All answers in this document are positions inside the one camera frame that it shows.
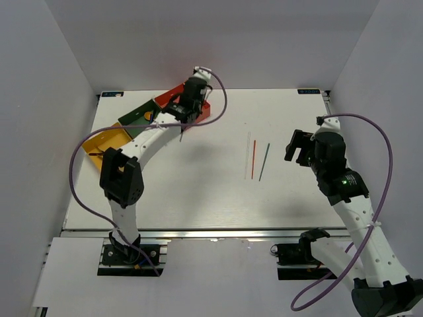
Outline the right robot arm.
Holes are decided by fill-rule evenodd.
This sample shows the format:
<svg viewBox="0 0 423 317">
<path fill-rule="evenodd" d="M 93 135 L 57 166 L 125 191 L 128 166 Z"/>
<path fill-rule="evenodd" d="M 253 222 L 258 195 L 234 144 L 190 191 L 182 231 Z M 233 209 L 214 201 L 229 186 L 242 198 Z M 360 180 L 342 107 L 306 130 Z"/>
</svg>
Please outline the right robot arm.
<svg viewBox="0 0 423 317">
<path fill-rule="evenodd" d="M 344 223 L 356 254 L 349 256 L 323 229 L 301 234 L 297 251 L 306 263 L 321 262 L 341 278 L 360 316 L 392 316 L 422 300 L 422 280 L 413 279 L 400 263 L 374 220 L 369 191 L 359 173 L 348 168 L 346 144 L 333 131 L 296 129 L 284 159 L 311 168 L 320 191 Z"/>
</svg>

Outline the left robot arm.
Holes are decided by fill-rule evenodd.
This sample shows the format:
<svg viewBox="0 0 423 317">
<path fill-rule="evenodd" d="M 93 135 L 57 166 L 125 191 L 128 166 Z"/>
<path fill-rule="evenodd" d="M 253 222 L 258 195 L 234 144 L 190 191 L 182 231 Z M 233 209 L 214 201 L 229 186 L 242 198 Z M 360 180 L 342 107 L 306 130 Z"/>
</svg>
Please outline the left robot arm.
<svg viewBox="0 0 423 317">
<path fill-rule="evenodd" d="M 151 129 L 144 129 L 119 149 L 110 147 L 104 153 L 100 187 L 117 226 L 109 237 L 124 263 L 131 264 L 139 258 L 135 205 L 145 188 L 142 170 L 162 147 L 182 133 L 181 123 L 194 123 L 202 114 L 209 81 L 197 75 L 189 77 L 182 92 L 173 96 L 155 116 Z"/>
</svg>

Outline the red square container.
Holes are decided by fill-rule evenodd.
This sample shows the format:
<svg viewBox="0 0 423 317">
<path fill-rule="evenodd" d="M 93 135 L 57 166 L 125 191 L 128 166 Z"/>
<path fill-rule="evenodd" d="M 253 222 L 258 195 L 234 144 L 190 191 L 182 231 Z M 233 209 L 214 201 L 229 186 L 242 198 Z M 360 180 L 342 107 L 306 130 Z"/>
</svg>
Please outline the red square container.
<svg viewBox="0 0 423 317">
<path fill-rule="evenodd" d="M 165 108 L 165 106 L 167 105 L 167 103 L 169 102 L 171 97 L 175 96 L 176 93 L 178 93 L 178 92 L 182 92 L 183 84 L 184 83 L 178 85 L 177 87 L 169 90 L 166 93 L 163 93 L 162 95 L 159 95 L 158 97 L 156 97 L 154 99 L 154 101 L 160 107 L 161 111 L 158 113 L 157 117 L 153 120 L 153 123 L 157 123 L 158 125 L 161 125 L 161 116 L 163 115 L 163 109 Z M 203 108 L 202 108 L 202 114 L 198 117 L 198 119 L 196 120 L 196 123 L 200 123 L 210 116 L 210 104 L 207 101 L 207 97 L 210 94 L 210 92 L 212 92 L 212 91 L 213 91 L 213 87 L 210 84 L 208 84 L 208 89 L 207 89 L 204 105 L 203 105 Z M 184 131 L 186 131 L 187 129 L 190 129 L 191 126 L 190 127 L 180 127 L 180 126 L 178 126 L 178 128 L 181 132 L 181 128 L 184 128 Z"/>
</svg>

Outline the green chopstick upright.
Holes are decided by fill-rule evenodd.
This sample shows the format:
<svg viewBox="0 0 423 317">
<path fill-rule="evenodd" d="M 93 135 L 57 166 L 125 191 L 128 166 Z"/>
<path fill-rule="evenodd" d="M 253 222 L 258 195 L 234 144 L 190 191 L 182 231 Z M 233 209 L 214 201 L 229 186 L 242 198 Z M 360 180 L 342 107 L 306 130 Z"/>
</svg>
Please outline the green chopstick upright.
<svg viewBox="0 0 423 317">
<path fill-rule="evenodd" d="M 259 179 L 258 179 L 259 182 L 261 182 L 261 180 L 262 180 L 262 175 L 263 175 L 264 167 L 266 165 L 266 161 L 267 161 L 267 158 L 268 158 L 269 150 L 270 150 L 270 143 L 267 144 L 266 150 L 265 150 L 265 153 L 264 153 L 264 158 L 263 158 L 263 161 L 262 161 L 262 167 L 260 169 L 260 174 L 259 174 Z"/>
</svg>

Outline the orange chopstick upright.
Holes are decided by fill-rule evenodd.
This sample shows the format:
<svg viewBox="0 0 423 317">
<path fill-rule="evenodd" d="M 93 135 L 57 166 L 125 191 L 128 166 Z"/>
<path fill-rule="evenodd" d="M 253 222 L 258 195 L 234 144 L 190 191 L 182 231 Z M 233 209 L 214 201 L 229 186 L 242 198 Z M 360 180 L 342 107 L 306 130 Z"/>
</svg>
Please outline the orange chopstick upright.
<svg viewBox="0 0 423 317">
<path fill-rule="evenodd" d="M 255 166 L 255 157 L 256 157 L 256 139 L 252 143 L 252 160 L 251 160 L 251 180 L 254 179 L 254 166 Z"/>
</svg>

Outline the right blue table label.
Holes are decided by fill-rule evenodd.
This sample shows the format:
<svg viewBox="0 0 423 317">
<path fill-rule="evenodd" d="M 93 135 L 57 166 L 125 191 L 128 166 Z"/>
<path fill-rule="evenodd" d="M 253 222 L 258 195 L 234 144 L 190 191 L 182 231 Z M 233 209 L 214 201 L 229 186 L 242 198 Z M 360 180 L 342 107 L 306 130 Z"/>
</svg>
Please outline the right blue table label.
<svg viewBox="0 0 423 317">
<path fill-rule="evenodd" d="M 298 94 L 320 94 L 320 90 L 319 89 L 315 89 L 315 88 L 299 88 L 297 89 L 297 93 Z"/>
</svg>

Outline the blue table label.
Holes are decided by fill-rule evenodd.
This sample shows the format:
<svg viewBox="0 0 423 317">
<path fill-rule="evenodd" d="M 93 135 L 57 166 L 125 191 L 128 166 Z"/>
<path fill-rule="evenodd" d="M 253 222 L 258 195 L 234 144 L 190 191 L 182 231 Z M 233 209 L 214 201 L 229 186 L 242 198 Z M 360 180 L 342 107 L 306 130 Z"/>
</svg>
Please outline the blue table label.
<svg viewBox="0 0 423 317">
<path fill-rule="evenodd" d="M 297 93 L 298 94 L 320 94 L 320 90 L 319 89 L 315 89 L 315 88 L 299 88 L 297 89 Z"/>
<path fill-rule="evenodd" d="M 108 91 L 102 92 L 102 98 L 114 98 L 114 97 L 122 97 L 124 95 L 123 91 Z"/>
</svg>

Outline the green square container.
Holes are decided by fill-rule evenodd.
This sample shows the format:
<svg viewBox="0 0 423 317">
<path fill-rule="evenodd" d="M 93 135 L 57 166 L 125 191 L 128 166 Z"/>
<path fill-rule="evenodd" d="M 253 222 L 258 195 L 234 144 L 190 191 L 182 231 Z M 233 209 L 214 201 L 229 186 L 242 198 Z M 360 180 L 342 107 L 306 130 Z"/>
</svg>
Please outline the green square container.
<svg viewBox="0 0 423 317">
<path fill-rule="evenodd" d="M 144 118 L 144 113 L 152 112 L 155 119 L 160 111 L 161 109 L 158 104 L 153 99 L 151 99 L 118 118 L 118 122 L 120 125 L 124 126 L 149 125 L 150 123 Z"/>
</svg>

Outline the clear white chopstick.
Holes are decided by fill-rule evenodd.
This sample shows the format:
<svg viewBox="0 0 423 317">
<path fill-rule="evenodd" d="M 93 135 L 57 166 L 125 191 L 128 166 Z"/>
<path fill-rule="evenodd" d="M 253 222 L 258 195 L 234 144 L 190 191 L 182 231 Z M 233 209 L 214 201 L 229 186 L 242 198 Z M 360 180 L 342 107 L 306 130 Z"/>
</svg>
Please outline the clear white chopstick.
<svg viewBox="0 0 423 317">
<path fill-rule="evenodd" d="M 247 171 L 249 165 L 249 152 L 250 152 L 250 136 L 251 132 L 247 133 L 247 146 L 246 146 L 246 155 L 245 155 L 245 169 L 244 169 L 244 179 L 247 179 Z"/>
</svg>

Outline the left blue table label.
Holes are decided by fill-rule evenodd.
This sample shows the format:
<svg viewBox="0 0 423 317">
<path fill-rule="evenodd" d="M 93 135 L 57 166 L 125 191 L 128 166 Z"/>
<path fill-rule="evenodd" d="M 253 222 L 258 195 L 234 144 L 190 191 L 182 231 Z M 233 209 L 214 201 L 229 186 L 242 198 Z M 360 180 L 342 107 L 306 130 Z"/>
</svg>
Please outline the left blue table label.
<svg viewBox="0 0 423 317">
<path fill-rule="evenodd" d="M 102 98 L 114 98 L 114 97 L 122 97 L 124 95 L 123 91 L 108 91 L 102 92 Z"/>
</svg>

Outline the yellow square container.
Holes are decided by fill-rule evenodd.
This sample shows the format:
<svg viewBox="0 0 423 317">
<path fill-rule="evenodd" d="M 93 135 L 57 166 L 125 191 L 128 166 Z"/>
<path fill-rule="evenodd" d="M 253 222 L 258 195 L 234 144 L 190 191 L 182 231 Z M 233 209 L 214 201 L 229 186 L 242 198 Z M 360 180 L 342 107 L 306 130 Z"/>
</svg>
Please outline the yellow square container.
<svg viewBox="0 0 423 317">
<path fill-rule="evenodd" d="M 89 153 L 105 152 L 109 147 L 118 149 L 132 140 L 125 129 L 118 129 L 118 127 L 121 127 L 118 122 L 113 124 L 112 127 L 114 129 L 100 132 L 83 143 L 82 148 L 88 156 Z M 98 171 L 101 171 L 102 168 L 102 157 L 89 156 Z"/>
</svg>

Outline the aluminium table frame rail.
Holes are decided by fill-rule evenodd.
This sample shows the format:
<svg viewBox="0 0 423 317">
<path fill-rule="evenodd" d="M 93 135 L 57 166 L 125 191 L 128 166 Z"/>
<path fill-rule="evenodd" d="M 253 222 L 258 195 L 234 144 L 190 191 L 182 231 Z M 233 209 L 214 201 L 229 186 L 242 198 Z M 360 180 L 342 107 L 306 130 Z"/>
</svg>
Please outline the aluminium table frame rail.
<svg viewBox="0 0 423 317">
<path fill-rule="evenodd" d="M 346 143 L 337 117 L 326 118 L 317 132 L 318 161 L 323 165 L 319 188 L 330 204 L 349 202 L 360 193 L 357 173 L 348 166 Z"/>
</svg>

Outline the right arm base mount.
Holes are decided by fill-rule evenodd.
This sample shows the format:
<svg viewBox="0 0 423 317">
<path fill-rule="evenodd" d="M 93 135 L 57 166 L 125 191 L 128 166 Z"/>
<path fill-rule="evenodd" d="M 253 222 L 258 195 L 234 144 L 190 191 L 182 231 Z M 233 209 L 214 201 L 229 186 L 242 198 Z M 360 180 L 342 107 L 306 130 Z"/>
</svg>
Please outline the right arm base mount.
<svg viewBox="0 0 423 317">
<path fill-rule="evenodd" d="M 274 244 L 270 253 L 277 258 L 278 280 L 316 281 L 326 275 L 327 279 L 336 279 L 335 274 L 311 254 L 311 243 L 321 238 L 330 238 L 330 234 L 317 228 L 301 233 L 296 243 Z"/>
</svg>

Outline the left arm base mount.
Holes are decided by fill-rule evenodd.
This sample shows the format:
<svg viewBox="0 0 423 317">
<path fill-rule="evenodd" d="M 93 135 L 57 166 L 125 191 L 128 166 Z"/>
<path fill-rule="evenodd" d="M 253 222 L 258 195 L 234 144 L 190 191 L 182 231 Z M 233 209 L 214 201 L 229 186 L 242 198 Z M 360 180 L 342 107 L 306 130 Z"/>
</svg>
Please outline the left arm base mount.
<svg viewBox="0 0 423 317">
<path fill-rule="evenodd" d="M 103 244 L 98 263 L 97 275 L 109 277 L 158 277 L 167 261 L 167 245 L 164 243 L 140 244 L 143 254 L 131 249 L 129 257 L 117 251 L 107 241 Z"/>
</svg>

